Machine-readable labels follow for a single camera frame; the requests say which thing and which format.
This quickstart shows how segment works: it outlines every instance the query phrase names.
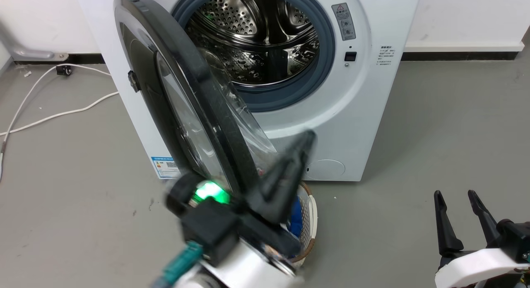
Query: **glowing green led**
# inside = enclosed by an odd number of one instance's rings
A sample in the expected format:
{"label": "glowing green led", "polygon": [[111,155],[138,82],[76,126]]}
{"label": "glowing green led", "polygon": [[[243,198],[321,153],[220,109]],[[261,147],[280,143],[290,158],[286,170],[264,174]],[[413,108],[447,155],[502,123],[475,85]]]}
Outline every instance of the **glowing green led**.
{"label": "glowing green led", "polygon": [[197,186],[193,200],[200,203],[208,197],[213,197],[219,203],[229,203],[230,195],[223,190],[218,184],[212,181],[202,182]]}

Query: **black baseboard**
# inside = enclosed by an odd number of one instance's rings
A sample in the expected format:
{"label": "black baseboard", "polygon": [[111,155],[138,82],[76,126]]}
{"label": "black baseboard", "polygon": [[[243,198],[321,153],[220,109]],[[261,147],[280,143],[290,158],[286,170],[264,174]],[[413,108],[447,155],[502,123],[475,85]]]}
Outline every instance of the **black baseboard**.
{"label": "black baseboard", "polygon": [[[402,62],[418,62],[433,60],[514,60],[519,52],[404,52]],[[105,60],[99,53],[69,54],[62,62],[15,62],[15,64],[104,64]]]}
{"label": "black baseboard", "polygon": [[518,52],[404,52],[402,62],[432,60],[514,60]]}
{"label": "black baseboard", "polygon": [[15,64],[28,65],[28,64],[50,64],[58,65],[61,63],[70,64],[104,64],[105,60],[100,53],[79,53],[69,54],[66,60],[61,62],[47,62],[47,61],[32,61],[32,62],[15,62]]}

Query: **stainless steel drum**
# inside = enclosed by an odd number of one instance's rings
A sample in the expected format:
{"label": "stainless steel drum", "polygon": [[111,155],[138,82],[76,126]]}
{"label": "stainless steel drum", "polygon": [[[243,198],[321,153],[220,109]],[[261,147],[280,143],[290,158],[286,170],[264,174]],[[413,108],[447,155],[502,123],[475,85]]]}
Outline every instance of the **stainless steel drum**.
{"label": "stainless steel drum", "polygon": [[284,82],[318,53],[309,18],[284,0],[210,0],[193,14],[186,32],[245,87]]}

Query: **washing machine door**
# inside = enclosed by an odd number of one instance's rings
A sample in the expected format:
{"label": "washing machine door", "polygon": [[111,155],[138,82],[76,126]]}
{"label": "washing machine door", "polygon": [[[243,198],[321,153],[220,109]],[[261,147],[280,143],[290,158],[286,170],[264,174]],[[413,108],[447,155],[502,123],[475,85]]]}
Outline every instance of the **washing machine door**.
{"label": "washing machine door", "polygon": [[258,179],[219,78],[176,20],[153,0],[115,0],[134,90],[142,93],[181,172],[241,193]]}

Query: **washing machine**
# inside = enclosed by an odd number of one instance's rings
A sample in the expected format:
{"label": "washing machine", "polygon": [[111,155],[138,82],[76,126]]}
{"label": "washing machine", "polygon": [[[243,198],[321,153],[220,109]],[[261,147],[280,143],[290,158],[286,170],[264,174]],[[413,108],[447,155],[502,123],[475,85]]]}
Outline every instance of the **washing machine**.
{"label": "washing machine", "polygon": [[[314,130],[306,180],[361,179],[418,3],[78,1],[159,178],[192,162],[230,170],[240,185],[256,169],[245,124],[279,153]],[[240,108],[226,107],[234,90]],[[241,123],[234,109],[253,118]],[[212,155],[215,168],[201,163]]]}

